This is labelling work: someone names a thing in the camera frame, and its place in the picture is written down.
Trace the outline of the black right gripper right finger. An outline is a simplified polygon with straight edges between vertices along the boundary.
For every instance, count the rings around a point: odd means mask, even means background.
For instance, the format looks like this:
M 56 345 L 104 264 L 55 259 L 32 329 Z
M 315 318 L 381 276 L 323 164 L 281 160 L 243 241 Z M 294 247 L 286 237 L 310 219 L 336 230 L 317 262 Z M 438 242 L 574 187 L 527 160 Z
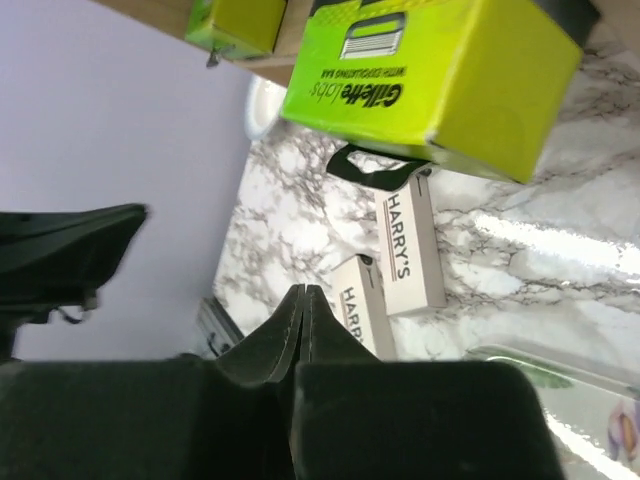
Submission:
M 490 361 L 383 362 L 306 292 L 292 460 L 300 479 L 560 479 L 538 396 Z

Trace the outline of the white Harry's box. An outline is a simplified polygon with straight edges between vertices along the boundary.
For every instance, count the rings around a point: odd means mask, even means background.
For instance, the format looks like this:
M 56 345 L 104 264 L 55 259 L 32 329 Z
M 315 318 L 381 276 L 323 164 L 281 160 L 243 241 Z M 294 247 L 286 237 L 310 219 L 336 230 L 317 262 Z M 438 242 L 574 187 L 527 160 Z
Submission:
M 376 261 L 364 254 L 350 257 L 332 271 L 331 287 L 344 328 L 377 358 L 397 360 Z
M 447 305 L 428 174 L 396 192 L 375 192 L 380 269 L 389 316 Z

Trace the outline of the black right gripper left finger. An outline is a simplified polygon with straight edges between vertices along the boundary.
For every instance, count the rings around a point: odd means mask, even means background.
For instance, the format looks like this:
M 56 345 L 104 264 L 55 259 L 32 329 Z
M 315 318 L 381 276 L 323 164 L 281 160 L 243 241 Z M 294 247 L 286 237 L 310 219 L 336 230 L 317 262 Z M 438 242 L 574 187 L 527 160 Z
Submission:
M 306 290 L 215 360 L 27 362 L 1 368 L 5 479 L 263 479 L 291 468 L 280 388 Z

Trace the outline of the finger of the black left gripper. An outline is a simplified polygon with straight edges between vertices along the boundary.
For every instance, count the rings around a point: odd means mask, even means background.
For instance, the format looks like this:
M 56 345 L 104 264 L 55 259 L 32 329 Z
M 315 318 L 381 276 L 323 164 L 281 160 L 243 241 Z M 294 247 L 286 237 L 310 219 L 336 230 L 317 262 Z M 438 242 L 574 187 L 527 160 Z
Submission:
M 57 312 L 81 324 L 117 272 L 148 217 L 129 203 L 81 212 L 1 213 L 1 358 L 11 360 L 17 330 Z

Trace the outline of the green black Gillette box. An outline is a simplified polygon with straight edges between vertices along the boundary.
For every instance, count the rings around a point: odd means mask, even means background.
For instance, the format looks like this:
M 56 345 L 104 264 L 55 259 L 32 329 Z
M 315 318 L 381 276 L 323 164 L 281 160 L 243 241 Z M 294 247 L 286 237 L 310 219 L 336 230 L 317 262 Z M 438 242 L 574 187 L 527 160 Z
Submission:
M 588 1 L 317 1 L 282 113 L 341 139 L 326 169 L 361 186 L 432 165 L 524 184 L 599 17 Z

